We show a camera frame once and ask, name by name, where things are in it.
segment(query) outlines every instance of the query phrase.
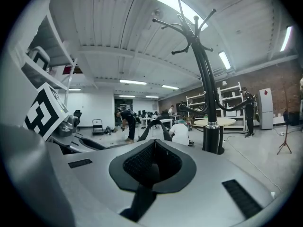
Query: black mesh panel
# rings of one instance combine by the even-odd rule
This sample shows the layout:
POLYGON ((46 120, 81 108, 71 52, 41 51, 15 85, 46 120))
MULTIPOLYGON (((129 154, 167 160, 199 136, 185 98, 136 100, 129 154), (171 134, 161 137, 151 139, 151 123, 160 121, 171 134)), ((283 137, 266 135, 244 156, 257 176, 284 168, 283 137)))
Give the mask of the black mesh panel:
POLYGON ((156 163, 159 167, 161 181, 172 177, 182 167, 182 160, 179 156, 158 144, 156 145, 156 163))
POLYGON ((146 173, 152 166, 155 155, 155 146, 150 145, 134 156, 126 159, 123 169, 135 180, 144 185, 151 185, 151 181, 146 177, 146 173))

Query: person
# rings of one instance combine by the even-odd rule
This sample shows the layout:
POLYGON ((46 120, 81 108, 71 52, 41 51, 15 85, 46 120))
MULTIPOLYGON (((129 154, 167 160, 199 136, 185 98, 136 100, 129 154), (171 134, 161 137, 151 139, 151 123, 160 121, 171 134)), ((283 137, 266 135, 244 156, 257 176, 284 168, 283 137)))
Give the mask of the person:
POLYGON ((120 126, 122 124, 122 121, 121 121, 121 117, 117 117, 116 114, 118 112, 121 112, 120 109, 117 109, 116 113, 115 113, 115 126, 120 126))
POLYGON ((134 132, 136 126, 136 120, 134 118, 135 113, 132 110, 124 110, 122 112, 116 112, 117 117, 122 118, 122 127, 121 129, 124 131, 126 122, 128 122, 129 133, 128 138, 125 140, 128 144, 132 144, 134 142, 134 132))
MULTIPOLYGON (((252 94, 247 90, 246 87, 242 88, 242 94, 243 94, 244 99, 252 98, 252 94)), ((252 137, 254 135, 254 121, 253 121, 254 106, 253 106, 253 102, 246 105, 245 112, 246 112, 246 121, 247 121, 247 127, 248 127, 248 133, 245 135, 245 137, 248 138, 248 137, 252 137)))
POLYGON ((303 104, 303 73, 302 73, 302 78, 300 80, 300 94, 301 94, 301 104, 303 104))
POLYGON ((170 106, 169 115, 172 116, 172 110, 174 109, 174 105, 170 106))
POLYGON ((184 120, 178 120, 178 123, 171 127, 169 135, 172 136, 174 134, 172 137, 172 142, 185 146, 189 145, 188 128, 185 126, 185 124, 186 122, 184 120))

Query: vent slot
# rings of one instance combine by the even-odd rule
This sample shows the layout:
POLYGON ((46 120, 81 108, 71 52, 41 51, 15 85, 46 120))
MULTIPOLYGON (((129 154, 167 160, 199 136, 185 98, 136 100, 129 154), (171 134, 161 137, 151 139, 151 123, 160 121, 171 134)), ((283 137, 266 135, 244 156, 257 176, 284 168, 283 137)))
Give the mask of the vent slot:
POLYGON ((222 185, 246 218, 250 218, 262 210, 261 206, 236 180, 223 182, 222 185))
POLYGON ((70 162, 68 165, 70 166, 70 168, 75 168, 75 167, 84 166, 84 165, 87 165, 90 163, 93 163, 90 159, 84 159, 81 161, 70 162))

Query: brick wall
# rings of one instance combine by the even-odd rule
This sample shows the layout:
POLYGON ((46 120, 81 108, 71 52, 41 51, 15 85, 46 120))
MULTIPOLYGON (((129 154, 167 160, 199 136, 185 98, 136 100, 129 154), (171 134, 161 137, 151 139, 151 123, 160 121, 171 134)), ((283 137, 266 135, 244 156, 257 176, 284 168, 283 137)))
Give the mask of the brick wall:
MULTIPOLYGON (((274 114, 283 113, 285 109, 285 95, 283 82, 285 83, 289 111, 300 110, 300 79, 302 69, 298 60, 287 61, 278 65, 273 65, 251 73, 235 76, 225 80, 227 87, 232 87, 240 82, 241 87, 247 87, 252 94, 257 94, 259 90, 270 88, 273 97, 274 114)), ((217 87, 222 88, 222 82, 217 83, 217 87)), ((186 96, 196 96, 203 93, 203 88, 197 88, 177 96, 173 96, 159 101, 159 111, 169 109, 171 105, 176 107, 177 103, 186 104, 186 96)))

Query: person bending over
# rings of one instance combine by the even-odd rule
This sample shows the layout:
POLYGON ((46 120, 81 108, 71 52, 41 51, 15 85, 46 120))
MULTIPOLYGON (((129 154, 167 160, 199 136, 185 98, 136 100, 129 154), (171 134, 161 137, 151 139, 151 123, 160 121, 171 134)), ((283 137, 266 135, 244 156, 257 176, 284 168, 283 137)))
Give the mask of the person bending over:
MULTIPOLYGON (((246 98, 252 98, 252 94, 247 90, 246 87, 242 88, 242 94, 244 99, 246 98)), ((245 135, 246 138, 252 137, 254 135, 254 106, 253 102, 250 104, 247 104, 245 107, 245 112, 246 112, 246 120, 247 120, 247 127, 248 127, 248 133, 245 135)))
POLYGON ((116 113, 117 117, 122 118, 122 130, 125 129, 126 122, 128 122, 129 133, 128 138, 125 140, 128 144, 132 144, 134 142, 134 131, 136 126, 136 120, 134 118, 134 112, 131 110, 124 110, 122 112, 116 113))
POLYGON ((174 137, 172 137, 172 142, 188 146, 188 128, 185 126, 185 123, 186 122, 184 120, 178 120, 178 123, 171 127, 169 135, 172 136, 174 134, 174 137))

